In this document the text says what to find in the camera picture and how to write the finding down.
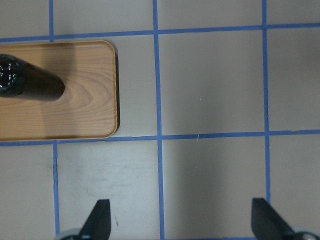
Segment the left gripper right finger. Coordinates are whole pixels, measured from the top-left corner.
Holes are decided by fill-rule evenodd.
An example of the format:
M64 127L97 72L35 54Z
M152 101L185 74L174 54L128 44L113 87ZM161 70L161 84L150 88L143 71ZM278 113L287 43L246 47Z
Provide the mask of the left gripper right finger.
M257 240L293 240L296 234L264 198L252 199L250 225Z

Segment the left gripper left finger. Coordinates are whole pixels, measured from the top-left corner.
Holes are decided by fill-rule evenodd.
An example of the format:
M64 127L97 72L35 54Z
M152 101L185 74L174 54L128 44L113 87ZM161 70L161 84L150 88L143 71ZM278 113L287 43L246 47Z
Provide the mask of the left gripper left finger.
M96 202L77 235L78 240L108 240L111 234L111 206L109 199Z

